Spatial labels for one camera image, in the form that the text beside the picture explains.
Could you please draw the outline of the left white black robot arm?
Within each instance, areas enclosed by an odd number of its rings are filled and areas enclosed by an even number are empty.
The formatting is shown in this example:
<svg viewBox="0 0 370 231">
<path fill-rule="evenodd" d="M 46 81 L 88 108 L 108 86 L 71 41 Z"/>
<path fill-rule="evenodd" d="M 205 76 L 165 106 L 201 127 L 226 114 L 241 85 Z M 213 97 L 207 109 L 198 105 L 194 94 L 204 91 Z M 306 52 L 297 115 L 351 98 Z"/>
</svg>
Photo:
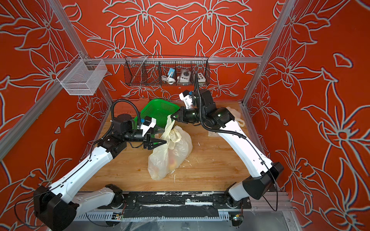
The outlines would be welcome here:
<svg viewBox="0 0 370 231">
<path fill-rule="evenodd" d="M 34 191 L 34 214 L 52 231 L 66 229 L 75 217 L 96 208 L 126 206 L 122 189 L 113 184 L 107 184 L 101 190 L 84 196 L 77 196 L 77 193 L 95 173 L 116 158 L 128 144 L 140 142 L 147 150 L 166 144 L 165 140 L 154 138 L 154 134 L 160 131 L 156 119 L 149 116 L 141 118 L 141 113 L 135 105 L 133 108 L 137 115 L 136 121 L 130 114 L 114 116 L 115 105 L 121 101 L 116 100 L 111 105 L 111 125 L 103 137 L 93 143 L 94 149 L 88 156 L 49 187 L 40 186 Z"/>
</svg>

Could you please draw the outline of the white orange-print plastic bag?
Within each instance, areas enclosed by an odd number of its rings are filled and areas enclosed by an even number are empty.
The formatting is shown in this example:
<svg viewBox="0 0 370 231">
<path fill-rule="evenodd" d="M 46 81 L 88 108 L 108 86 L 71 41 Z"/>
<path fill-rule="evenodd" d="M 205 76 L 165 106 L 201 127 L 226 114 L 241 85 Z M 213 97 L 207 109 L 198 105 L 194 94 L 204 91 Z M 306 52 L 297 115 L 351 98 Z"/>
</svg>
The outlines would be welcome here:
<svg viewBox="0 0 370 231">
<path fill-rule="evenodd" d="M 175 125 L 170 116 L 167 116 L 164 133 L 160 139 L 165 140 L 166 144 L 153 149 L 148 157 L 147 167 L 151 179 L 156 181 L 180 167 L 193 150 L 191 136 L 180 126 Z"/>
</svg>

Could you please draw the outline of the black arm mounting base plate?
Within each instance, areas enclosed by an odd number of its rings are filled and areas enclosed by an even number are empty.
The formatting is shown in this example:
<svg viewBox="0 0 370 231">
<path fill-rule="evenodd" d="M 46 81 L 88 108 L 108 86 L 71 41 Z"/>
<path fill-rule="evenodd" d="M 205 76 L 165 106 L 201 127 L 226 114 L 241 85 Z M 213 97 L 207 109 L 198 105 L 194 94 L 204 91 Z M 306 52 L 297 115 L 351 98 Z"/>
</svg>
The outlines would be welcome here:
<svg viewBox="0 0 370 231">
<path fill-rule="evenodd" d="M 228 205 L 223 192 L 124 192 L 118 208 L 102 206 L 96 212 L 110 212 L 122 219 L 229 220 L 251 209 L 250 199 Z"/>
</svg>

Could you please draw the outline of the blue white small box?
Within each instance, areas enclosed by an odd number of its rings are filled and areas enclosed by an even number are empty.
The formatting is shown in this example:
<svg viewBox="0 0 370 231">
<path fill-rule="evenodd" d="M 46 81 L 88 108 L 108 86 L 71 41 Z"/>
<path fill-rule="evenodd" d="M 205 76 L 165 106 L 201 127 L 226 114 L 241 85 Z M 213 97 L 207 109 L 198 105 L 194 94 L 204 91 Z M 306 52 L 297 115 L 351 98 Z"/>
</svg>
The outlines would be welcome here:
<svg viewBox="0 0 370 231">
<path fill-rule="evenodd" d="M 175 69 L 170 68 L 168 73 L 167 73 L 167 77 L 174 78 L 175 77 Z"/>
</svg>

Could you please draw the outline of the green plastic basket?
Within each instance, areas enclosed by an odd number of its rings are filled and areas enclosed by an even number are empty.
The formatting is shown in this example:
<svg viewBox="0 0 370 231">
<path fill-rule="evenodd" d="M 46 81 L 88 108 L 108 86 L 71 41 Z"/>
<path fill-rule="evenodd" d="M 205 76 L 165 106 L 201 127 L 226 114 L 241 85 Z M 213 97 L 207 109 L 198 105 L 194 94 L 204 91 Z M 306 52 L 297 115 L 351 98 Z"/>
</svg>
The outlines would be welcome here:
<svg viewBox="0 0 370 231">
<path fill-rule="evenodd" d="M 174 114 L 180 107 L 162 99 L 153 99 L 142 109 L 141 120 L 149 116 L 156 119 L 156 125 L 162 129 L 166 127 L 167 117 Z"/>
</svg>

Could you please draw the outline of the grey white timer device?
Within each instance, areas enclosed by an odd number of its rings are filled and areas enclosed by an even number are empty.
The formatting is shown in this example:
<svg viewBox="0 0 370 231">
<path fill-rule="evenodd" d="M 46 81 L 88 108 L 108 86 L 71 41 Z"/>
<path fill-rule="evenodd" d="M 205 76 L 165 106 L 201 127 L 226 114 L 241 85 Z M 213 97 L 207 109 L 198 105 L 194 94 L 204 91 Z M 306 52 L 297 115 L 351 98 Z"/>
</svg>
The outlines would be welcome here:
<svg viewBox="0 0 370 231">
<path fill-rule="evenodd" d="M 182 69 L 180 77 L 178 78 L 178 83 L 190 83 L 191 72 L 187 69 Z"/>
</svg>

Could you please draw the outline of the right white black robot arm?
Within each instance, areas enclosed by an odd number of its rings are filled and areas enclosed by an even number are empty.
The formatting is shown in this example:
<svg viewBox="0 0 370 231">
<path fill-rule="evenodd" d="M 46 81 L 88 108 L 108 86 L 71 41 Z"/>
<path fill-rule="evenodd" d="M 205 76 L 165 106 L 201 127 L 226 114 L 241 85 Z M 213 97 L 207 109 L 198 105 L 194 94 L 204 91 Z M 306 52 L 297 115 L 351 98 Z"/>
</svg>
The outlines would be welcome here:
<svg viewBox="0 0 370 231">
<path fill-rule="evenodd" d="M 207 131 L 219 134 L 239 156 L 250 174 L 245 180 L 226 189 L 224 201 L 229 207 L 237 207 L 247 197 L 259 200 L 272 187 L 278 189 L 277 179 L 284 170 L 283 165 L 273 162 L 256 147 L 233 114 L 225 107 L 216 106 L 209 90 L 200 89 L 196 80 L 194 90 L 183 91 L 179 98 L 185 105 L 171 118 L 181 123 L 199 123 Z"/>
</svg>

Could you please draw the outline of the clear plastic wall bin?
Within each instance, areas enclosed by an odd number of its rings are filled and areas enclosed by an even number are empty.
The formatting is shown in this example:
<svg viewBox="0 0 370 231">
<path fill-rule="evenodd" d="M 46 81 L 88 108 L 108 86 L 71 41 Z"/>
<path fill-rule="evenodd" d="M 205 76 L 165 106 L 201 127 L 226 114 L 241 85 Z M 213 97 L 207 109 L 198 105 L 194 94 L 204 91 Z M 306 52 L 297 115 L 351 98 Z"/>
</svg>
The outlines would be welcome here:
<svg viewBox="0 0 370 231">
<path fill-rule="evenodd" d="M 102 59 L 94 60 L 93 64 L 77 60 L 57 80 L 69 95 L 92 96 L 107 71 Z"/>
</svg>

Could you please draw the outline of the white button remote box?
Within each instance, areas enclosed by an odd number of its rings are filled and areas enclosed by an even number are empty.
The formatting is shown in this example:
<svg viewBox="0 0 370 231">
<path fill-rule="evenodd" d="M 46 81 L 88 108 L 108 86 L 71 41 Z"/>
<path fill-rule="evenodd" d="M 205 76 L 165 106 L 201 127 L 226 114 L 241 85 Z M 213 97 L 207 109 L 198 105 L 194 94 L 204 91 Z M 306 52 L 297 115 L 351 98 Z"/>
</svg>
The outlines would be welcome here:
<svg viewBox="0 0 370 231">
<path fill-rule="evenodd" d="M 197 73 L 198 83 L 206 83 L 206 78 L 202 73 Z"/>
</svg>

